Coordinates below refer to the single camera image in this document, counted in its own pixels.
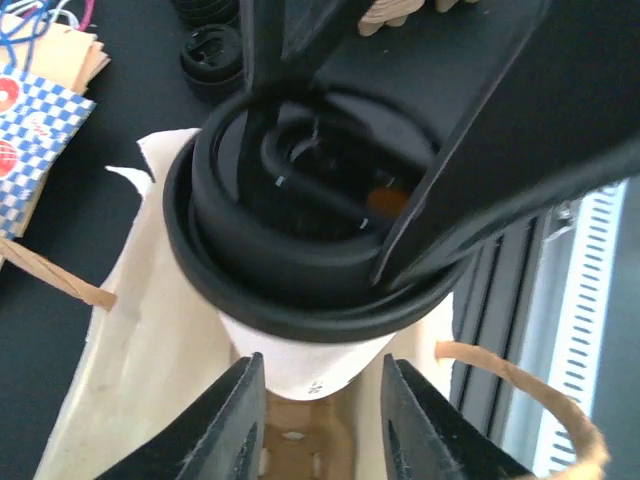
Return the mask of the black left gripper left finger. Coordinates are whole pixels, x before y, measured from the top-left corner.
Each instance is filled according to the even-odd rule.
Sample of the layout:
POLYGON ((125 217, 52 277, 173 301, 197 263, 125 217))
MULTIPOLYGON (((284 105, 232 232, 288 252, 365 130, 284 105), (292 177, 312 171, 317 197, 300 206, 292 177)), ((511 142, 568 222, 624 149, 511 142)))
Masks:
POLYGON ((165 429, 99 478, 256 479, 265 415, 263 356, 254 353, 237 360, 165 429))

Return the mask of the single white paper cup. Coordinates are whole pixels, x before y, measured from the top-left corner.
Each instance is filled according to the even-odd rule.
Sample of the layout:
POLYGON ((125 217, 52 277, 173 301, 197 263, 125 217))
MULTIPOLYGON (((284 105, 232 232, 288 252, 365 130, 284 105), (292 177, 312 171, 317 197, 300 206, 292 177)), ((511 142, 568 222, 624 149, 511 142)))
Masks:
POLYGON ((262 354, 267 390, 295 401, 321 399, 346 387, 394 337, 309 343, 266 334, 224 312, 219 318, 240 355, 262 354))

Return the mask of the single brown cup carrier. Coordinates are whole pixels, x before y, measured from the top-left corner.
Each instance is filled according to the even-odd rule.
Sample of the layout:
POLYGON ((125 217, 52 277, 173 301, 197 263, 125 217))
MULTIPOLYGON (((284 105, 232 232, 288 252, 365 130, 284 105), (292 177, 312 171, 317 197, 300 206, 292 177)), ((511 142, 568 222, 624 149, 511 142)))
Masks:
POLYGON ((355 477, 353 402, 345 390, 313 401, 267 395, 260 479, 355 477))

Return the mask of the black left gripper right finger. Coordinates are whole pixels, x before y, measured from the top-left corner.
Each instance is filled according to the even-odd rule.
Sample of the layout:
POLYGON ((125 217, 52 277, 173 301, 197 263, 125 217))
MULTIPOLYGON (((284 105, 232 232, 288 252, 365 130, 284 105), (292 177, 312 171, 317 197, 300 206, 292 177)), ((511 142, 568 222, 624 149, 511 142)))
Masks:
POLYGON ((517 479, 531 472, 471 425, 406 360, 387 354, 381 384, 387 477, 517 479))

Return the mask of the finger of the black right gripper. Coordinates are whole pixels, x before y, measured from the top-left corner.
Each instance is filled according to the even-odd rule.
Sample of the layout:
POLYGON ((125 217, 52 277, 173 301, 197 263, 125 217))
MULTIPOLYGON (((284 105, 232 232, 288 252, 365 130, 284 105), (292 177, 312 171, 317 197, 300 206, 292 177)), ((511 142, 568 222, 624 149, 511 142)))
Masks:
POLYGON ((241 1, 242 98, 294 94, 315 87, 315 75, 372 6, 370 1, 241 1))
POLYGON ((546 1, 412 194, 372 282, 424 277, 638 172, 638 3, 546 1))

